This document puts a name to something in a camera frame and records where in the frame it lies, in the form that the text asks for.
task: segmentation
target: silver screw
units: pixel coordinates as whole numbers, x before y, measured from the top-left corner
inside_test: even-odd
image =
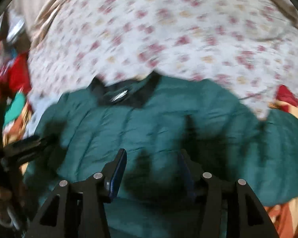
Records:
[[[238,179],[237,181],[240,185],[245,185],[246,181],[244,179]]]
[[[60,181],[60,186],[61,187],[64,187],[67,185],[67,181],[63,180],[63,181]]]
[[[95,173],[93,176],[94,176],[95,179],[100,179],[100,178],[103,177],[103,174],[102,173]]]
[[[212,174],[209,173],[209,172],[204,172],[204,173],[203,173],[203,177],[204,177],[204,178],[207,178],[207,179],[210,179],[210,178],[212,177]]]

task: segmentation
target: jacket collar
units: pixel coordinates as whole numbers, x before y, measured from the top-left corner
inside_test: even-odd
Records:
[[[105,86],[98,78],[94,78],[88,89],[97,97],[100,106],[122,105],[142,108],[152,96],[161,75],[151,72],[142,81],[126,80]]]

